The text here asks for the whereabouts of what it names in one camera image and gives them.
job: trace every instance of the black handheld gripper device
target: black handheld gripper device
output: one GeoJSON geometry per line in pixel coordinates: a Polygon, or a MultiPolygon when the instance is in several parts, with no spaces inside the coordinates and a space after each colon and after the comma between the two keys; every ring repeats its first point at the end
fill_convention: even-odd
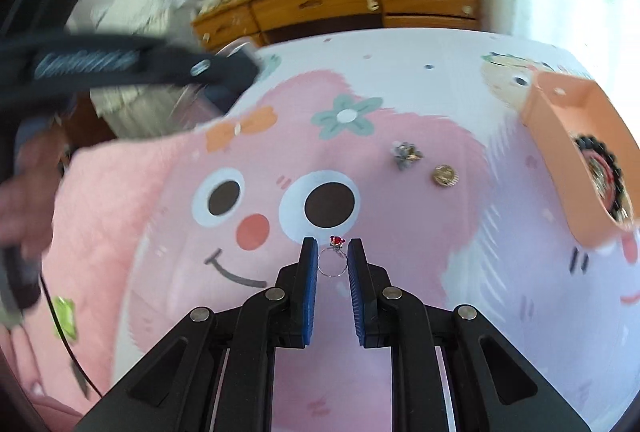
{"type": "MultiPolygon", "coordinates": [[[[16,136],[28,120],[50,119],[74,96],[117,85],[201,86],[226,112],[260,71],[249,44],[193,53],[130,35],[26,35],[0,44],[0,183],[14,174],[16,136]]],[[[11,324],[40,297],[40,263],[0,249],[0,309],[11,324]]]]}
{"type": "Polygon", "coordinates": [[[75,432],[270,432],[275,348],[310,343],[318,243],[242,307],[199,307],[169,331],[75,432]]]}
{"type": "Polygon", "coordinates": [[[449,432],[436,347],[444,360],[458,432],[589,432],[542,375],[482,314],[423,304],[348,247],[360,345],[391,349],[394,432],[449,432]]]}

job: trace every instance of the orange box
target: orange box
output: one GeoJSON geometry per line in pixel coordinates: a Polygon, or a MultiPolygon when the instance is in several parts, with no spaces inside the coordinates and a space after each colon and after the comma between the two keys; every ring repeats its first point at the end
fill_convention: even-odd
{"type": "Polygon", "coordinates": [[[539,72],[520,113],[540,149],[576,241],[596,248],[633,231],[640,211],[640,149],[604,91],[593,80],[539,72]],[[575,145],[577,135],[593,135],[616,155],[631,201],[631,221],[612,218],[575,145]]]}

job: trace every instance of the gold coin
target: gold coin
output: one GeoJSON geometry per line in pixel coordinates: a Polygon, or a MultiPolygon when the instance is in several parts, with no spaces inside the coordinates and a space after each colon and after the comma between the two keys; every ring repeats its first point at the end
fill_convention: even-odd
{"type": "Polygon", "coordinates": [[[438,165],[431,175],[433,181],[443,187],[453,187],[458,182],[458,174],[450,165],[438,165]]]}

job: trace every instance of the white flower center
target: white flower center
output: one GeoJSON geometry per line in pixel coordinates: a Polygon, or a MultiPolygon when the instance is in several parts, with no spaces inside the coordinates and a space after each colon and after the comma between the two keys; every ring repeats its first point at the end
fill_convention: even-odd
{"type": "Polygon", "coordinates": [[[358,118],[358,112],[355,109],[343,109],[338,113],[338,116],[335,117],[340,123],[353,122],[356,118],[358,118]]]}

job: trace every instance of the gray smile line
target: gray smile line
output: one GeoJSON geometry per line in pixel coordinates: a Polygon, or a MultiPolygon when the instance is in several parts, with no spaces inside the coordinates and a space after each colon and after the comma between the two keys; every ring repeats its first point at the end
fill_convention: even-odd
{"type": "Polygon", "coordinates": [[[213,267],[218,270],[220,275],[222,275],[226,279],[229,279],[230,281],[236,282],[237,284],[242,284],[243,286],[248,286],[248,287],[261,287],[261,288],[267,287],[266,281],[252,281],[251,279],[238,277],[237,275],[234,275],[230,271],[226,271],[226,269],[220,266],[220,263],[218,262],[218,258],[221,253],[222,253],[222,250],[217,249],[215,252],[213,252],[213,255],[211,255],[211,257],[209,257],[206,261],[204,261],[204,263],[206,265],[213,265],[213,267]]]}

